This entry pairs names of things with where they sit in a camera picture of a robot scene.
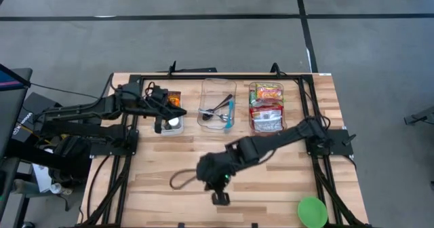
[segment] concrete floor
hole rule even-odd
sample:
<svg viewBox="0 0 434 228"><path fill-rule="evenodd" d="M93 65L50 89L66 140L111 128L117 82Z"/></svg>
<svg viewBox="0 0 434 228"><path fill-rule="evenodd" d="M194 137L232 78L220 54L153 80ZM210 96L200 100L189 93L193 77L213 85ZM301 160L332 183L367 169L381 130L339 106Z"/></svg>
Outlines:
<svg viewBox="0 0 434 228"><path fill-rule="evenodd" d="M434 0L304 0L308 14L434 13ZM297 13L296 0L5 0L0 16ZM332 73L353 144L371 224L432 227L433 128L403 116L434 105L434 19L310 20L319 72ZM32 80L99 95L113 71L216 67L308 72L299 20L0 22L0 62L32 67ZM32 88L64 105L87 98ZM39 227L75 224L82 192L64 212L57 197L32 199ZM10 227L11 215L0 227Z"/></svg>

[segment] wooden table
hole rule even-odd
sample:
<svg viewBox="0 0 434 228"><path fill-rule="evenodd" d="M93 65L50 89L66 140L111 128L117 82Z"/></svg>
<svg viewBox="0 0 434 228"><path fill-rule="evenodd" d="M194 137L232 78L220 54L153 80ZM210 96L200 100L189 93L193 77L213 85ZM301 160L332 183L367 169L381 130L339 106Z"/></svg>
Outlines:
<svg viewBox="0 0 434 228"><path fill-rule="evenodd" d="M116 73L113 84L128 82L129 73ZM313 74L321 114L332 121L331 128L339 129L344 122L338 97L330 75ZM237 83L235 125L229 134L201 130L197 124L202 80L157 80L156 84L169 90L182 92L184 132L177 136L154 133L153 119L140 118L140 140L132 158L122 227L303 227L297 217L297 205L307 196L316 196L311 158L303 140L280 148L266 164L239 172L226 188L231 196L230 206L214 206L211 193L203 191L198 180L183 190L173 191L169 179L184 168L195 168L199 157L207 152L224 151L224 144L250 134L248 124L248 85L252 81ZM278 81L285 92L285 120L288 127L295 126L303 117L298 86L293 81ZM102 125L119 124L104 121ZM97 157L87 182L82 210L86 213L90 181L104 157ZM339 196L355 216L368 222L354 166L344 157L331 157L332 170ZM94 210L106 195L113 157L102 167L92 191L91 208ZM185 174L181 183L192 177ZM334 222L330 197L326 195L330 222ZM111 223L115 220L117 195L111 207Z"/></svg>

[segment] spoon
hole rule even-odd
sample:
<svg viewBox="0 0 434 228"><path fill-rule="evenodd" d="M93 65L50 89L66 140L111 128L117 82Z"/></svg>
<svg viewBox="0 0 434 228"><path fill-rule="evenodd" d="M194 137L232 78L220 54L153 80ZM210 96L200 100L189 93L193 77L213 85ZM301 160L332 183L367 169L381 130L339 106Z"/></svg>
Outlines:
<svg viewBox="0 0 434 228"><path fill-rule="evenodd" d="M211 113L208 110L207 111L199 110L199 113L215 115L215 116L219 117L223 122L227 122L229 120L229 115L227 115L226 113L218 115L216 113Z"/></svg>
<svg viewBox="0 0 434 228"><path fill-rule="evenodd" d="M232 97L233 97L233 95L229 94L219 105L217 105L217 107L215 107L214 109L207 109L206 111L209 113L203 113L202 120L206 121L206 120L211 119L212 116L214 115L213 112L215 112L219 108L223 108L223 107L229 105L229 99L231 99Z"/></svg>

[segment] green bowl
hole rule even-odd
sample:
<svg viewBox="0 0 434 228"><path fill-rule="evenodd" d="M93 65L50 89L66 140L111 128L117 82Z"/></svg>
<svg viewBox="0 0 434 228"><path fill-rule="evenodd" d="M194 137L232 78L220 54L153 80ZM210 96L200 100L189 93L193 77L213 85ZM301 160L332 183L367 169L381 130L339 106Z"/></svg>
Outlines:
<svg viewBox="0 0 434 228"><path fill-rule="evenodd" d="M298 218L308 228L321 228L328 219L326 205L316 197L305 197L298 204Z"/></svg>

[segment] monitor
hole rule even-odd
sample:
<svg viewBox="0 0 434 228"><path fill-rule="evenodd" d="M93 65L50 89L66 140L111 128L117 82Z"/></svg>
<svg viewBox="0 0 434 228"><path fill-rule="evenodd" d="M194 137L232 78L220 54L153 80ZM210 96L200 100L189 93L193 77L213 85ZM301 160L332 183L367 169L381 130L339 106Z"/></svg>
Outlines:
<svg viewBox="0 0 434 228"><path fill-rule="evenodd" d="M0 64L0 91L30 87L31 83Z"/></svg>

